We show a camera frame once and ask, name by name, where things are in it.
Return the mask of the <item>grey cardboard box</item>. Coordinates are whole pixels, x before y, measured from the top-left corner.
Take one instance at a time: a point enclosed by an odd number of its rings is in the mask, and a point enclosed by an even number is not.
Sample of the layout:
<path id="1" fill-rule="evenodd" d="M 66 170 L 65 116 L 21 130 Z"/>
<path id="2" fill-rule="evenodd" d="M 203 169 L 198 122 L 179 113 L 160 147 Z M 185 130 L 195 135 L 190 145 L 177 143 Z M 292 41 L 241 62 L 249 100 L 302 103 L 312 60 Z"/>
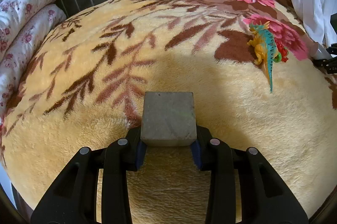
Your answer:
<path id="1" fill-rule="evenodd" d="M 148 146 L 189 146 L 197 139 L 192 92 L 146 92 L 141 140 Z"/>

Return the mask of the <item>red green toy car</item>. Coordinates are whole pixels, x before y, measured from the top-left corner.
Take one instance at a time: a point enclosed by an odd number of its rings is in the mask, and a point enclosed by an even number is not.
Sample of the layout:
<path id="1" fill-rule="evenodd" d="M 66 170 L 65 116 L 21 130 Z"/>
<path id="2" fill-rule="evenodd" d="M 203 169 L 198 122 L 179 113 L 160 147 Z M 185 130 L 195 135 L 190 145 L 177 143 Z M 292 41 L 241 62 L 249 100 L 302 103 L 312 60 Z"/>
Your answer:
<path id="1" fill-rule="evenodd" d="M 289 58 L 288 58 L 289 51 L 282 45 L 281 42 L 276 41 L 275 43 L 276 43 L 276 46 L 277 46 L 278 54 L 274 58 L 274 62 L 276 62 L 276 63 L 279 63 L 279 62 L 286 63 L 289 60 Z"/>

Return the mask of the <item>teal orange toy dinosaur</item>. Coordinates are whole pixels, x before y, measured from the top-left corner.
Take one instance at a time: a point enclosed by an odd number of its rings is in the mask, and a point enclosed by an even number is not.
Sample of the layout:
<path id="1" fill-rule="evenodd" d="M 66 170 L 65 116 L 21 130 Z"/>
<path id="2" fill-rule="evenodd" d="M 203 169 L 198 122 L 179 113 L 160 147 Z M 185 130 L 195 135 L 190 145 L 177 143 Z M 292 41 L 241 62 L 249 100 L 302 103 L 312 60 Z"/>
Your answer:
<path id="1" fill-rule="evenodd" d="M 253 34 L 253 39 L 249 40 L 247 45 L 254 48 L 256 59 L 254 63 L 260 65 L 264 63 L 266 70 L 266 77 L 270 84 L 270 92 L 273 92 L 273 64 L 274 59 L 280 61 L 282 55 L 278 51 L 277 44 L 274 39 L 273 33 L 269 31 L 270 22 L 259 24 L 250 23 L 249 30 Z"/>

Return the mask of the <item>yellow floral plush blanket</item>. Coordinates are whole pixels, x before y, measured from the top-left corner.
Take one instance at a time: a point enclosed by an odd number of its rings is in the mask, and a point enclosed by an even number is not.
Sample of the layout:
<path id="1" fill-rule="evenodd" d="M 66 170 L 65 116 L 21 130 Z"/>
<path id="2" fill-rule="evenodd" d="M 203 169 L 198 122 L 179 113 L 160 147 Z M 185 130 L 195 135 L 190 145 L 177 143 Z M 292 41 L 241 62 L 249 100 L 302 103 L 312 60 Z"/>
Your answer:
<path id="1" fill-rule="evenodd" d="M 250 23 L 289 51 L 273 92 Z M 254 146 L 312 217 L 336 187 L 336 77 L 289 0 L 108 0 L 52 29 L 8 103 L 1 162 L 31 207 L 83 146 L 140 125 L 146 92 L 192 92 L 197 124 L 237 149 Z"/>

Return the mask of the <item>folded pink floral quilt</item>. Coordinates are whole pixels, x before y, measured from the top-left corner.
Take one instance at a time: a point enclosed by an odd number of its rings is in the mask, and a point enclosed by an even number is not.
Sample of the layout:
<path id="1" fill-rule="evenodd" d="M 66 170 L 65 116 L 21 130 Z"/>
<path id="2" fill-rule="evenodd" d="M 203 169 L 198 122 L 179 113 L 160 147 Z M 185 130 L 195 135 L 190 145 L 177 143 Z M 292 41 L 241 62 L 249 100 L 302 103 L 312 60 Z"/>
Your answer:
<path id="1" fill-rule="evenodd" d="M 1 2 L 1 115 L 17 90 L 34 52 L 49 31 L 65 20 L 56 0 L 3 0 Z"/>

